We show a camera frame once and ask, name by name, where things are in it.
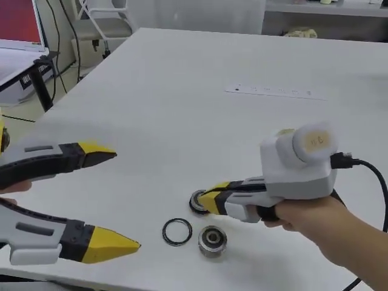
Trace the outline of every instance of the black cable on floor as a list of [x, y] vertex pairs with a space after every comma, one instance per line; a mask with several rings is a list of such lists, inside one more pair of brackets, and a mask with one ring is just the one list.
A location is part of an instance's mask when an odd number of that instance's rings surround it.
[[78, 83], [80, 81], [80, 77], [81, 77], [81, 51], [79, 50], [79, 39], [78, 39], [77, 32], [75, 31], [74, 25], [73, 25], [72, 21], [70, 20], [69, 14], [67, 14], [67, 12], [66, 12], [66, 8], [65, 8], [65, 5], [63, 4], [63, 0], [59, 0], [59, 3], [62, 6], [62, 9], [63, 9], [63, 12], [65, 13], [66, 19], [69, 22], [70, 27], [73, 30], [75, 42], [77, 45], [77, 57], [78, 57], [77, 83]]
[[[66, 86], [65, 86], [65, 83], [64, 83], [64, 81], [63, 81], [63, 78], [62, 78], [62, 74], [61, 74], [61, 72], [59, 71], [59, 68], [58, 68], [59, 50], [60, 50], [60, 48], [61, 48], [61, 34], [59, 33], [58, 23], [57, 23], [57, 21], [56, 21], [56, 16], [55, 16], [55, 12], [54, 12], [53, 6], [52, 6], [51, 3], [49, 2], [49, 0], [46, 0], [46, 3], [47, 3], [47, 5], [48, 5], [48, 7], [50, 8], [51, 13], [52, 13], [52, 15], [53, 15], [54, 25], [55, 25], [56, 33], [57, 33], [57, 35], [58, 35], [58, 49], [57, 49], [58, 56], [56, 56], [55, 68], [53, 68], [53, 69], [54, 69], [54, 70], [56, 69], [56, 71], [58, 72], [59, 78], [60, 78], [60, 80], [61, 80], [61, 82], [62, 82], [63, 89], [64, 89], [64, 91], [65, 91], [66, 94], [67, 94], [67, 90], [66, 90]], [[54, 92], [53, 92], [52, 101], [54, 101], [55, 95], [56, 95], [56, 80], [54, 80]]]
[[5, 118], [10, 118], [10, 119], [15, 119], [15, 120], [20, 120], [20, 121], [27, 121], [27, 122], [35, 122], [34, 120], [30, 119], [24, 119], [24, 118], [19, 118], [19, 117], [14, 117], [14, 116], [9, 116], [9, 115], [2, 115]]

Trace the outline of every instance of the black handle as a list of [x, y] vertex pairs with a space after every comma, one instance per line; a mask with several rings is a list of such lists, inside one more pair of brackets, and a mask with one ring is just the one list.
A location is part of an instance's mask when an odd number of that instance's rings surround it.
[[[333, 189], [333, 192], [330, 194], [331, 197], [337, 199], [339, 202], [344, 204], [336, 190]], [[261, 220], [263, 221], [278, 221], [279, 218], [276, 215], [275, 206], [272, 207], [263, 207], [263, 206], [257, 206], [257, 213], [261, 217]]]

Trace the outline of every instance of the black cable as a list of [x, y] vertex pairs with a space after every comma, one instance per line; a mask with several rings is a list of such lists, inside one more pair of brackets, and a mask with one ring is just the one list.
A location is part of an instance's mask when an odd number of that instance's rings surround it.
[[20, 121], [27, 121], [27, 122], [35, 122], [34, 120], [30, 119], [24, 119], [24, 118], [19, 118], [19, 117], [14, 117], [14, 116], [9, 116], [9, 115], [2, 115], [5, 118], [10, 118], [10, 119], [15, 119], [15, 120], [20, 120]]
[[344, 291], [351, 291], [353, 290], [354, 287], [356, 287], [359, 283], [361, 283], [361, 279], [360, 278], [357, 278], [356, 280], [354, 280], [353, 282], [351, 282], [349, 284], [349, 286], [347, 286]]
[[[388, 187], [386, 180], [384, 179], [383, 174], [371, 163], [363, 161], [362, 159], [353, 159], [351, 154], [336, 153], [331, 156], [331, 165], [332, 169], [349, 169], [353, 166], [362, 165], [370, 169], [378, 178], [381, 190], [383, 191], [384, 203], [385, 203], [385, 213], [384, 213], [384, 222], [383, 222], [383, 232], [388, 232]], [[352, 283], [349, 284], [343, 291], [353, 290], [361, 282], [360, 278], [357, 278]]]
[[[62, 78], [62, 74], [61, 74], [61, 72], [59, 71], [59, 68], [58, 68], [59, 49], [61, 48], [61, 34], [59, 33], [58, 23], [56, 22], [56, 16], [55, 16], [55, 12], [54, 12], [53, 6], [49, 2], [49, 0], [46, 0], [46, 3], [48, 5], [48, 7], [50, 8], [51, 13], [53, 15], [53, 20], [54, 20], [54, 25], [55, 25], [55, 29], [56, 29], [56, 34], [58, 35], [58, 49], [57, 49], [58, 56], [56, 56], [55, 69], [58, 72], [59, 78], [61, 79], [63, 89], [64, 89], [65, 93], [67, 94], [67, 90], [66, 90], [66, 86], [65, 86], [65, 83], [63, 81], [63, 78]], [[54, 101], [54, 99], [55, 99], [55, 94], [56, 94], [56, 80], [54, 80], [54, 92], [53, 92], [52, 101]]]
[[[384, 214], [384, 223], [383, 223], [383, 232], [388, 232], [388, 188], [386, 181], [380, 171], [371, 163], [363, 161], [361, 159], [353, 159], [354, 165], [363, 165], [370, 169], [378, 178], [381, 190], [383, 191], [384, 203], [385, 203], [385, 214]], [[351, 291], [361, 282], [360, 278], [354, 280], [349, 286], [347, 286], [343, 291]]]
[[78, 56], [77, 84], [78, 84], [79, 79], [81, 77], [81, 51], [79, 50], [79, 39], [78, 39], [77, 32], [75, 31], [74, 25], [73, 25], [72, 21], [70, 20], [69, 14], [67, 14], [67, 12], [66, 12], [66, 8], [65, 8], [65, 5], [63, 4], [63, 0], [59, 0], [59, 3], [62, 6], [62, 9], [63, 9], [63, 12], [65, 13], [66, 19], [69, 22], [70, 27], [73, 30], [74, 37], [75, 37], [75, 42], [76, 42], [76, 45], [77, 45], [77, 56]]

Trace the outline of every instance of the metal ring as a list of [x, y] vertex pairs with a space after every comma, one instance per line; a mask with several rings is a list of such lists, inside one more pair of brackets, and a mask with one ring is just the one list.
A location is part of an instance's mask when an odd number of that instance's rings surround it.
[[[173, 222], [183, 223], [184, 225], [187, 226], [187, 229], [189, 230], [189, 235], [187, 236], [187, 238], [185, 240], [183, 240], [183, 241], [173, 241], [173, 240], [171, 240], [167, 236], [167, 234], [166, 234], [167, 226], [169, 226]], [[190, 238], [192, 238], [192, 236], [193, 236], [193, 227], [186, 219], [183, 219], [183, 218], [173, 218], [173, 219], [170, 219], [169, 221], [167, 221], [164, 224], [163, 229], [162, 229], [162, 236], [163, 236], [164, 241], [167, 244], [169, 244], [170, 246], [180, 247], [180, 246], [183, 246], [185, 243], [187, 243], [190, 240]]]
[[206, 190], [198, 190], [195, 191], [190, 197], [189, 206], [192, 212], [199, 215], [205, 215], [209, 213], [209, 211], [207, 211], [198, 201], [198, 198], [201, 197], [205, 192]]

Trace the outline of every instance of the ball bearing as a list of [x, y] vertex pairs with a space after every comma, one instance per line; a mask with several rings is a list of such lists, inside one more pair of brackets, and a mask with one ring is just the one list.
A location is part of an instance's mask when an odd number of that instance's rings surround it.
[[226, 233], [217, 226], [207, 226], [198, 236], [198, 247], [207, 258], [218, 258], [225, 252], [227, 245]]
[[198, 198], [201, 197], [203, 193], [205, 193], [205, 190], [198, 190], [194, 192], [189, 201], [190, 209], [199, 215], [205, 215], [209, 213], [209, 211], [207, 211], [198, 201]]

